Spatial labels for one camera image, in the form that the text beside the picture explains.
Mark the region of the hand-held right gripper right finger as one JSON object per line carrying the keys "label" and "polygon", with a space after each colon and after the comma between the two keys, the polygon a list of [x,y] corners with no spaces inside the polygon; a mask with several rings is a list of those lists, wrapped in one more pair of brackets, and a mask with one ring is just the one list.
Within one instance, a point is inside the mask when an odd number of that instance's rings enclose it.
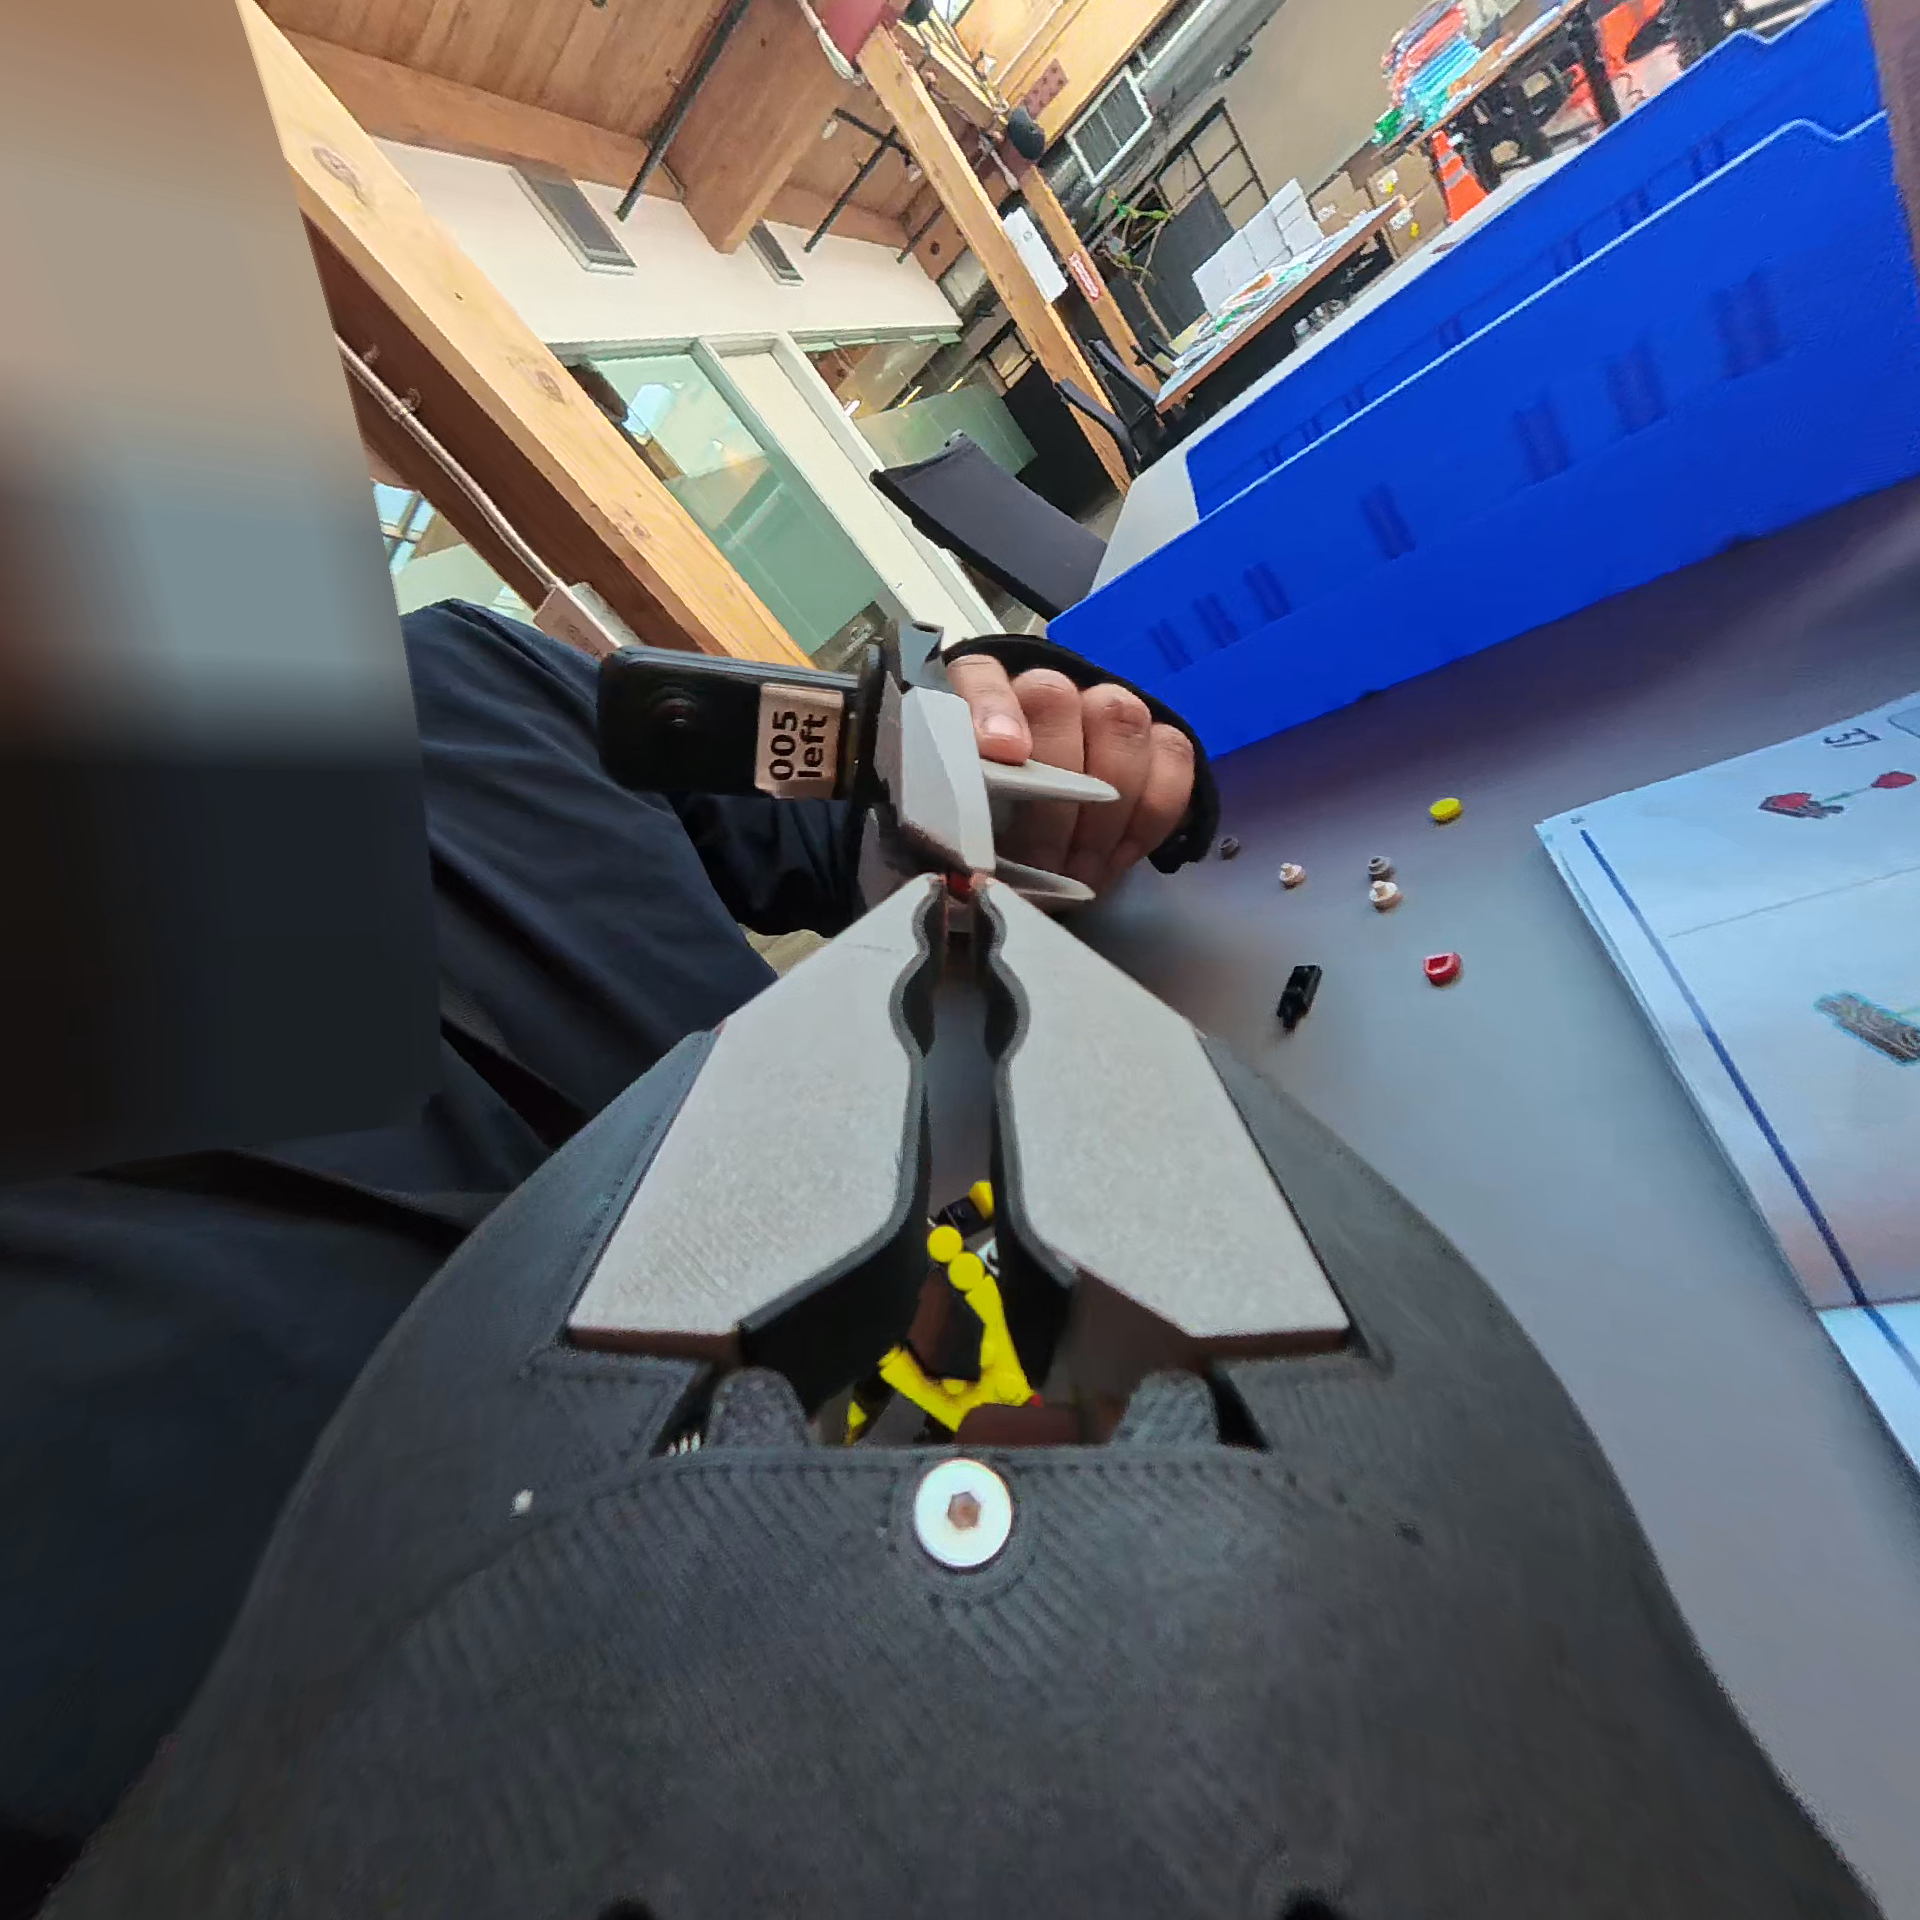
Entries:
{"label": "hand-held right gripper right finger", "polygon": [[1046,1377],[1341,1348],[1352,1321],[1192,1023],[1001,879],[976,926],[1001,1274]]}

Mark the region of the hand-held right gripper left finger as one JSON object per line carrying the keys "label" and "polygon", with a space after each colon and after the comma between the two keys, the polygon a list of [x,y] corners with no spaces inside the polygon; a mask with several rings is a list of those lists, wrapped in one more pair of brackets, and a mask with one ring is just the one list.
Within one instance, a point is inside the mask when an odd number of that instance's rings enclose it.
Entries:
{"label": "hand-held right gripper left finger", "polygon": [[944,884],[907,882],[727,1020],[567,1316],[593,1350],[864,1378],[923,1282],[928,980]]}

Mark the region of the black yellow red lego model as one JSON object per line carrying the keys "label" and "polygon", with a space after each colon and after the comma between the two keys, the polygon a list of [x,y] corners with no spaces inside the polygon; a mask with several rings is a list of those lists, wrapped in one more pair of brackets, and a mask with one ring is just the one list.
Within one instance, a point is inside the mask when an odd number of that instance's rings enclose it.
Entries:
{"label": "black yellow red lego model", "polygon": [[997,1193],[976,1179],[928,1219],[925,1275],[899,1343],[854,1380],[838,1418],[845,1447],[879,1438],[884,1418],[904,1434],[958,1435],[967,1418],[1039,1407],[1001,1298]]}

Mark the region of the person's left forearm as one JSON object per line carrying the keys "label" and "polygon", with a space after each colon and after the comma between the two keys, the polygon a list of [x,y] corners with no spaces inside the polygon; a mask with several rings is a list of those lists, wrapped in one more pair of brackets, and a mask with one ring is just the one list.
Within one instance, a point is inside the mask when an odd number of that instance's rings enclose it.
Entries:
{"label": "person's left forearm", "polygon": [[833,938],[868,910],[868,812],[847,799],[668,795],[713,890],[749,932]]}

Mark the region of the lego instruction booklet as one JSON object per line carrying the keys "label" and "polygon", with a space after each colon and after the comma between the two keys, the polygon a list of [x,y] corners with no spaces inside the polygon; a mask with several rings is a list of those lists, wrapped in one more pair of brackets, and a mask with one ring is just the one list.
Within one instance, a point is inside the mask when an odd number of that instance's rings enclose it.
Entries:
{"label": "lego instruction booklet", "polygon": [[1536,835],[1915,1467],[1915,692]]}

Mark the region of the person's left hand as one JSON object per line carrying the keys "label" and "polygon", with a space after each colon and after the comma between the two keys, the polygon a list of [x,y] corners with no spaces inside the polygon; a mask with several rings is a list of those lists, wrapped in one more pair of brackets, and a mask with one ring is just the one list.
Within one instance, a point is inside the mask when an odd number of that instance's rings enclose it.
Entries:
{"label": "person's left hand", "polygon": [[1053,667],[1011,677],[999,660],[958,658],[949,686],[971,713],[984,762],[1043,762],[1095,777],[1116,799],[1091,806],[1011,799],[997,809],[997,846],[1013,862],[1059,873],[1105,895],[1184,821],[1192,795],[1192,745],[1151,718],[1126,687],[1078,687]]}

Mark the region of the glass door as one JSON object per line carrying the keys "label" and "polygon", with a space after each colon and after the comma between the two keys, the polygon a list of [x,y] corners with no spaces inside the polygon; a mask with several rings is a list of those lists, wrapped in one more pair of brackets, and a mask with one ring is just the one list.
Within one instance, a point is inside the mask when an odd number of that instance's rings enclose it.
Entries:
{"label": "glass door", "polygon": [[900,621],[999,630],[960,562],[877,492],[879,460],[829,423],[795,345],[567,353],[561,365],[814,665]]}

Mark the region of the black office chair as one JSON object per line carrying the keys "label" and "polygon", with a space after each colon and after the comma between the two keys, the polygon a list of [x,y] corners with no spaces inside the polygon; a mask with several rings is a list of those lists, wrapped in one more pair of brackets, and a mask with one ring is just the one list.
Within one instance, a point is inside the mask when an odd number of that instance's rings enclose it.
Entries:
{"label": "black office chair", "polygon": [[1105,543],[1001,468],[967,433],[915,465],[879,467],[873,490],[928,542],[1044,619],[1097,586]]}
{"label": "black office chair", "polygon": [[1168,444],[1168,423],[1157,407],[1158,391],[1147,387],[1105,338],[1095,338],[1091,349],[1092,373],[1088,379],[1095,381],[1095,391],[1070,377],[1059,377],[1053,391],[1084,420],[1112,438],[1126,473],[1137,478],[1145,467],[1160,457]]}

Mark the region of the thick wooden beam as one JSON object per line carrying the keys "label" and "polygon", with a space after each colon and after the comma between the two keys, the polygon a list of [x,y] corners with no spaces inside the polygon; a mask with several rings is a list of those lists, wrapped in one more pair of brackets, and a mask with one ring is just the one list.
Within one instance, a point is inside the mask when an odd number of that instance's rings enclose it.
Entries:
{"label": "thick wooden beam", "polygon": [[559,634],[804,654],[269,23],[238,7],[364,438]]}

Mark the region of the blue plastic bin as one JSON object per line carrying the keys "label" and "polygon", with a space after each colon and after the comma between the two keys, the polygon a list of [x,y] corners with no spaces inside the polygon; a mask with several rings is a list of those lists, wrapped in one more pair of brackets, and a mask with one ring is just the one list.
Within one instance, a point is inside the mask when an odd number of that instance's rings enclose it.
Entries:
{"label": "blue plastic bin", "polygon": [[1232,751],[1915,478],[1887,115],[1792,121],[1051,621]]}
{"label": "blue plastic bin", "polygon": [[1396,291],[1358,302],[1189,444],[1196,514],[1305,453],[1366,404],[1789,121],[1849,132],[1881,110],[1860,2],[1813,7],[1775,37],[1736,33],[1615,127],[1551,167]]}

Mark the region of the wooden table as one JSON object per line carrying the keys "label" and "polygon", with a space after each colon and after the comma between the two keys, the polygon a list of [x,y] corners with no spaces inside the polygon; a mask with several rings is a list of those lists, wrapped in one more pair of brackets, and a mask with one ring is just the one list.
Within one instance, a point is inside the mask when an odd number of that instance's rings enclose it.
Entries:
{"label": "wooden table", "polygon": [[1160,385],[1155,397],[1155,411],[1168,417],[1184,407],[1240,348],[1281,323],[1299,302],[1311,305],[1323,283],[1348,270],[1365,250],[1380,243],[1383,233],[1406,215],[1409,215],[1409,203],[1393,197],[1389,203],[1348,220],[1308,257],[1299,257],[1243,285],[1222,316],[1211,317],[1209,331],[1180,357],[1171,379]]}

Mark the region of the stack of white boxes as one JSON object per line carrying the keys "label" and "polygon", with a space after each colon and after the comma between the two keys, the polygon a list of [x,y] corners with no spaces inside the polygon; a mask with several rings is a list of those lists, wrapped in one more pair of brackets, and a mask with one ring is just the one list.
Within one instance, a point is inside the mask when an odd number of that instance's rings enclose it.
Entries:
{"label": "stack of white boxes", "polygon": [[1221,246],[1190,274],[1209,316],[1228,305],[1261,274],[1281,271],[1305,262],[1325,243],[1323,227],[1313,220],[1305,190],[1295,178],[1260,205],[1245,227],[1230,233]]}

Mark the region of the stack of colourful folders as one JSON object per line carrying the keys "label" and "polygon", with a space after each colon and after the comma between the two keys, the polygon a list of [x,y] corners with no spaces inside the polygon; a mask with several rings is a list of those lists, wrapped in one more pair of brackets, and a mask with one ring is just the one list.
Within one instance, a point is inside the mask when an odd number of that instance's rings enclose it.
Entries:
{"label": "stack of colourful folders", "polygon": [[1376,121],[1380,139],[1422,127],[1496,39],[1507,2],[1427,2],[1383,49],[1380,73],[1388,110]]}

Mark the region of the long black-framed table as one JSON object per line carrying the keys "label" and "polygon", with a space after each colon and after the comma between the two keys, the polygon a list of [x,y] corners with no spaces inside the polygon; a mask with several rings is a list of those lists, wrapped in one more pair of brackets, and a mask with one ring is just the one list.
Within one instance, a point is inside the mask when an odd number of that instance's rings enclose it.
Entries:
{"label": "long black-framed table", "polygon": [[1775,13],[1780,5],[1743,2],[1513,5],[1427,126],[1388,139],[1374,130],[1376,156],[1429,157],[1429,135],[1441,127],[1471,156],[1481,185],[1494,187],[1607,130],[1732,33]]}

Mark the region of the slim wooden post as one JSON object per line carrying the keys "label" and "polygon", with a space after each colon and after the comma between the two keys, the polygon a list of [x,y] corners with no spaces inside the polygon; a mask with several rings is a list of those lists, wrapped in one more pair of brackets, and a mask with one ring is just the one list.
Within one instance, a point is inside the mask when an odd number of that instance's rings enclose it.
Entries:
{"label": "slim wooden post", "polygon": [[904,146],[963,243],[988,274],[1028,354],[1044,367],[1048,385],[1070,381],[1092,397],[1097,387],[1092,365],[1080,354],[1053,302],[1044,299],[1030,270],[1022,262],[988,187],[973,175],[969,157],[949,130],[944,111],[933,103],[919,68],[909,62],[894,29],[877,28],[864,41],[856,67],[877,103],[895,119]]}

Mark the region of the white wall vent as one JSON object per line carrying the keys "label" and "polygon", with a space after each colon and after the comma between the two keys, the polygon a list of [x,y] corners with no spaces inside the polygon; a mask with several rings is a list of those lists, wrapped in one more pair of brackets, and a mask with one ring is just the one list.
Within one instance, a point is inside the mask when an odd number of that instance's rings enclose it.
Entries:
{"label": "white wall vent", "polygon": [[1102,185],[1117,174],[1124,159],[1145,141],[1155,126],[1155,111],[1143,94],[1140,78],[1131,67],[1097,94],[1064,132],[1078,174]]}

